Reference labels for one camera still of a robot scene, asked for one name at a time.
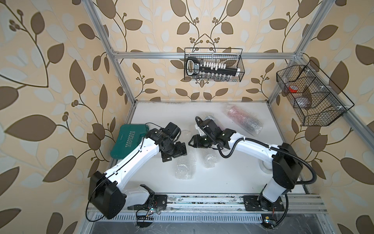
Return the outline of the clear ribbed glass vase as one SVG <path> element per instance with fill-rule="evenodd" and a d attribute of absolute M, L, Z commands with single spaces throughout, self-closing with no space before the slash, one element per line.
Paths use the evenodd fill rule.
<path fill-rule="evenodd" d="M 177 179 L 191 180 L 196 173 L 196 157 L 193 155 L 181 156 L 175 159 L 174 175 Z"/>

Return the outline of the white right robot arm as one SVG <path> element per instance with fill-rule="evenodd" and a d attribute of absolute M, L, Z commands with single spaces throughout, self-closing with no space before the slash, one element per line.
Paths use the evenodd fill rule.
<path fill-rule="evenodd" d="M 240 133 L 231 136 L 222 134 L 215 140 L 197 134 L 191 138 L 189 146 L 193 148 L 215 146 L 224 159 L 231 157 L 235 151 L 240 151 L 261 160 L 265 168 L 271 170 L 273 174 L 272 179 L 260 193 L 260 198 L 270 203 L 275 203 L 280 196 L 294 189 L 296 185 L 309 185 L 317 181 L 317 174 L 313 167 L 284 146 L 263 143 Z"/>

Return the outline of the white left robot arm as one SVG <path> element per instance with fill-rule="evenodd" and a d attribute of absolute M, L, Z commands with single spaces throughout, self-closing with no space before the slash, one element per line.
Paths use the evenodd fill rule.
<path fill-rule="evenodd" d="M 163 162 L 187 155 L 186 144 L 168 138 L 156 142 L 144 138 L 142 142 L 121 162 L 106 172 L 95 172 L 90 178 L 88 202 L 93 204 L 107 219 L 118 215 L 125 207 L 146 207 L 154 203 L 154 191 L 141 184 L 125 189 L 131 177 L 152 157 L 161 153 Z"/>

